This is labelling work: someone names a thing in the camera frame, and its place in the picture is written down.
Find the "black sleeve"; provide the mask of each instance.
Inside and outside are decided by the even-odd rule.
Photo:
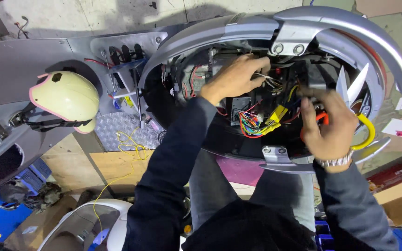
[[[179,250],[184,185],[216,112],[207,100],[195,97],[169,127],[136,187],[123,250]]]
[[[399,249],[384,209],[355,164],[340,173],[327,173],[316,162],[313,166],[336,250]]]

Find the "person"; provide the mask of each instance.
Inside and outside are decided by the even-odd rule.
[[[316,250],[311,174],[265,170],[249,201],[241,200],[222,174],[215,158],[201,150],[215,104],[259,87],[267,74],[267,57],[238,57],[204,87],[168,128],[135,190],[127,216],[123,250],[179,250],[189,181],[193,233],[183,250]],[[340,159],[349,154],[358,119],[335,91],[310,90],[325,106],[329,125],[319,129],[315,109],[301,100],[304,141],[316,160]],[[314,169],[336,250],[398,249],[383,208],[367,181],[349,161]]]

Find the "hand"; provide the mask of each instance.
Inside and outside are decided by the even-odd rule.
[[[358,118],[347,108],[341,96],[335,91],[303,88],[306,96],[319,99],[329,116],[329,125],[319,126],[316,111],[308,98],[302,98],[301,114],[304,128],[304,141],[311,154],[320,160],[332,160],[344,157],[350,150]],[[329,167],[328,172],[342,172],[350,163],[340,167]]]
[[[253,54],[246,54],[235,59],[231,65],[223,66],[215,78],[201,88],[200,96],[216,105],[225,97],[236,97],[261,86],[264,77],[251,80],[258,71],[267,75],[271,69],[268,57],[253,59]]]

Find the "person's left hand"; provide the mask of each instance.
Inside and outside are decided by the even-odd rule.
[[[220,73],[201,88],[201,97],[216,105],[225,97],[236,97],[261,86],[264,77],[251,80],[258,71],[264,75],[269,73],[271,62],[268,57],[254,59],[254,54],[246,54],[235,59],[231,65],[223,66]]]

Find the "yellow wire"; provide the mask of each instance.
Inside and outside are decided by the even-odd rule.
[[[291,100],[291,96],[293,95],[294,90],[295,90],[297,87],[298,87],[297,85],[294,85],[294,87],[291,89],[291,92],[289,93],[289,96],[288,96],[288,102]]]
[[[131,174],[133,174],[133,173],[134,173],[133,162],[135,162],[135,161],[145,161],[145,160],[147,160],[147,157],[148,157],[148,156],[147,156],[146,150],[151,150],[151,149],[149,149],[149,148],[146,148],[146,147],[143,146],[143,145],[137,144],[137,143],[134,142],[134,140],[131,138],[132,135],[136,132],[136,130],[137,130],[138,128],[139,128],[139,127],[137,127],[136,129],[134,129],[133,132],[132,132],[130,135],[127,135],[126,133],[124,133],[124,132],[122,132],[122,131],[117,131],[117,133],[116,133],[116,134],[117,134],[117,141],[119,141],[120,143],[127,143],[128,141],[131,141],[131,142],[133,142],[133,144],[134,144],[134,145],[119,144],[119,145],[117,146],[117,147],[119,148],[119,150],[120,150],[121,152],[126,153],[126,154],[131,155],[131,156],[135,156],[136,153],[137,153],[137,156],[139,157],[139,159],[135,159],[135,160],[132,160],[132,161],[130,162],[131,169],[132,169],[131,173],[129,173],[129,174],[123,176],[123,177],[120,177],[120,178],[118,178],[118,179],[115,179],[115,180],[111,181],[108,185],[106,185],[106,186],[102,189],[102,191],[100,192],[99,196],[96,198],[96,200],[95,200],[94,203],[92,204],[92,209],[94,210],[94,214],[97,216],[97,219],[99,220],[100,231],[102,231],[103,229],[102,229],[102,222],[100,221],[100,217],[99,217],[99,215],[98,215],[97,212],[96,212],[96,203],[97,203],[97,200],[100,198],[100,196],[102,195],[103,191],[105,191],[105,189],[106,189],[109,185],[111,185],[112,183],[114,183],[114,182],[116,182],[116,181],[125,179],[126,177],[130,176]],[[126,140],[126,141],[121,141],[121,140],[120,140],[120,135],[121,135],[121,134],[125,135],[125,136],[128,138],[128,140]],[[121,148],[121,146],[133,146],[133,147],[136,148],[136,152],[135,152],[134,154],[130,154],[130,153],[124,151],[124,150]],[[140,156],[140,154],[139,154],[139,148],[142,148],[142,149],[143,149],[143,151],[144,151],[144,158],[141,158],[141,156]]]

